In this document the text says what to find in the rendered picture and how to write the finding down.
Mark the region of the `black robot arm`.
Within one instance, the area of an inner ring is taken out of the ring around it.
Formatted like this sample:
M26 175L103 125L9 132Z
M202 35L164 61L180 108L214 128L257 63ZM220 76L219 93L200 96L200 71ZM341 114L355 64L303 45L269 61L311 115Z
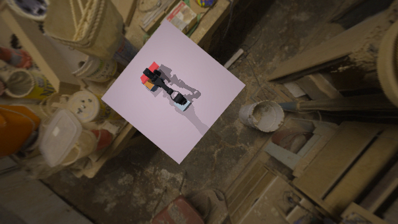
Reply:
M154 73L152 73L150 70L147 70L144 75L146 75L149 79L151 79L152 84L154 84L157 87L163 88L171 96L174 90L165 85L165 82L160 78L161 72L159 72L158 70L154 70ZM184 98L180 92L178 92L176 97L172 100L175 103L179 103L180 105L184 105L186 103L186 98Z

